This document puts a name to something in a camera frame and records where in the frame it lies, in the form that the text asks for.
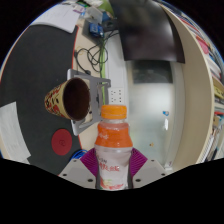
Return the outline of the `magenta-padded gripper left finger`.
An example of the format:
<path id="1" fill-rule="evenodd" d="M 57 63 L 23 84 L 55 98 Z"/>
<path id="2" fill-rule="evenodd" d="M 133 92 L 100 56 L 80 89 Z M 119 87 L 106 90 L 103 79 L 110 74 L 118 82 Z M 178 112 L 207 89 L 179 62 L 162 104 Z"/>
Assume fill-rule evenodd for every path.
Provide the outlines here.
<path id="1" fill-rule="evenodd" d="M 71 159 L 59 176 L 78 186 L 97 189 L 99 168 L 95 149 L 89 150 L 81 158 Z"/>

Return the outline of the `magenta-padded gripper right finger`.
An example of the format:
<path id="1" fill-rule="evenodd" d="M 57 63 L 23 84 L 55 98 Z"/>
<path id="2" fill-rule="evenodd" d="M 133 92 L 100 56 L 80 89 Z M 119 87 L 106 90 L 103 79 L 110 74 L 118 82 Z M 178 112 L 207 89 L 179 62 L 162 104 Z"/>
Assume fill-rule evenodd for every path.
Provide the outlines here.
<path id="1" fill-rule="evenodd" d="M 167 175 L 157 160 L 147 159 L 139 150 L 133 148 L 129 160 L 128 188 L 141 188 Z"/>

